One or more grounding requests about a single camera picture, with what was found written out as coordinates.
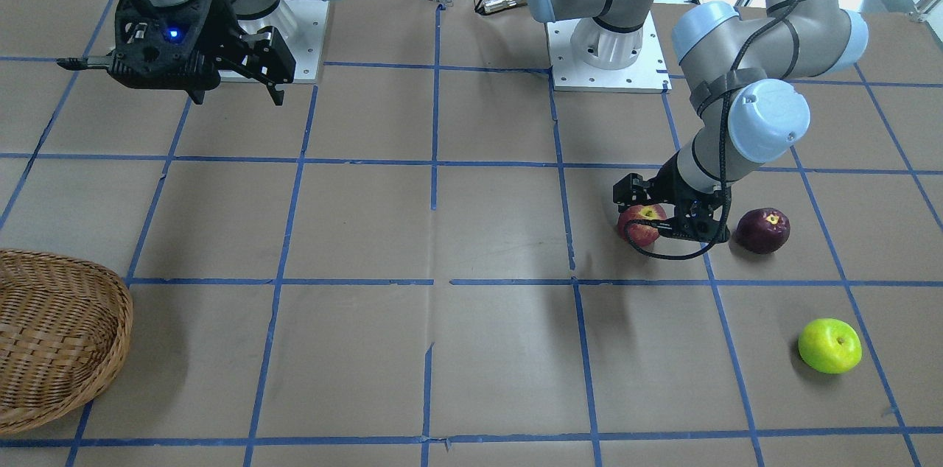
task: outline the wicker basket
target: wicker basket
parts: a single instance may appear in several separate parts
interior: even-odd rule
[[[51,253],[0,250],[0,435],[49,423],[125,363],[131,297],[118,275]]]

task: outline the cable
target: cable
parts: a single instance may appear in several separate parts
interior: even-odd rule
[[[740,62],[743,61],[743,58],[747,54],[747,50],[750,49],[752,42],[756,41],[758,37],[767,33],[767,31],[770,30],[771,28],[774,28],[776,25],[781,24],[782,21],[784,21],[789,16],[789,14],[791,14],[792,11],[795,10],[796,7],[799,6],[799,3],[802,3],[802,0],[792,0],[792,3],[789,4],[789,7],[787,7],[784,13],[780,14],[778,17],[774,18],[772,21],[769,21],[769,23],[763,25],[763,27],[760,27],[757,31],[754,32],[754,34],[751,34],[750,37],[748,37],[747,40],[743,42],[743,45],[741,45],[740,51],[737,53],[737,57],[734,58],[734,63],[731,64],[730,71],[737,71],[737,69],[740,68]],[[727,220],[730,217],[731,200],[730,200],[730,196],[727,195],[727,189],[728,189],[727,187],[727,122],[730,118],[730,107],[732,105],[731,96],[733,95],[734,92],[735,90],[730,90],[730,91],[724,92],[724,94],[722,95],[723,108],[721,108],[721,130],[720,130],[721,141],[720,141],[720,149],[718,149],[718,157],[720,158],[718,159],[718,166],[720,166],[721,168],[720,181],[721,181],[721,193],[723,196],[723,206],[721,209],[721,220],[719,222],[720,225],[718,225],[717,231],[714,232],[714,236],[712,236],[712,238],[710,239],[710,242],[708,242],[707,245],[703,246],[703,248],[701,248],[697,252],[688,253],[687,255],[683,255],[683,256],[666,256],[666,255],[663,255],[663,253],[654,253],[654,252],[643,250],[639,245],[636,245],[636,243],[632,241],[632,236],[629,236],[629,233],[628,233],[629,225],[633,225],[633,223],[637,223],[638,225],[650,226],[650,228],[654,228],[654,226],[656,226],[656,223],[654,223],[653,221],[634,219],[625,223],[625,225],[623,226],[623,235],[625,236],[626,241],[629,242],[629,245],[632,246],[633,249],[636,250],[636,252],[640,252],[644,256],[650,256],[650,258],[655,258],[655,259],[687,260],[687,259],[697,258],[697,256],[701,256],[704,253],[707,253],[711,248],[714,247],[714,245],[717,244],[718,241],[720,241],[721,234],[724,232],[724,229],[727,228]]]

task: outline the dark red apple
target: dark red apple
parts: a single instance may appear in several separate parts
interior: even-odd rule
[[[651,206],[631,206],[619,215],[619,222],[616,224],[616,229],[619,231],[619,236],[623,238],[623,241],[628,241],[625,233],[626,223],[629,221],[663,221],[666,218],[667,215],[665,210],[660,205],[653,204]],[[659,236],[657,229],[652,228],[649,225],[640,225],[639,223],[628,225],[627,232],[632,238],[632,242],[636,243],[636,245],[640,247],[650,245],[652,242],[655,242]]]
[[[752,253],[773,253],[789,239],[789,219],[775,208],[761,208],[743,215],[734,231],[734,242]]]

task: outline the green apple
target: green apple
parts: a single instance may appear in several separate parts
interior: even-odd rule
[[[819,318],[802,329],[799,356],[819,372],[845,373],[861,362],[861,340],[848,323]]]

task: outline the white mounting plate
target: white mounting plate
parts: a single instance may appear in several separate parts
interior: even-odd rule
[[[553,88],[559,91],[616,91],[660,94],[671,89],[667,66],[651,14],[643,25],[644,42],[636,63],[623,70],[602,70],[579,60],[569,44],[579,20],[547,24],[547,43],[553,62]]]
[[[298,21],[298,31],[286,40],[295,57],[295,84],[317,84],[320,56],[327,30],[327,1],[286,0]],[[255,82],[235,71],[220,71],[223,82]]]

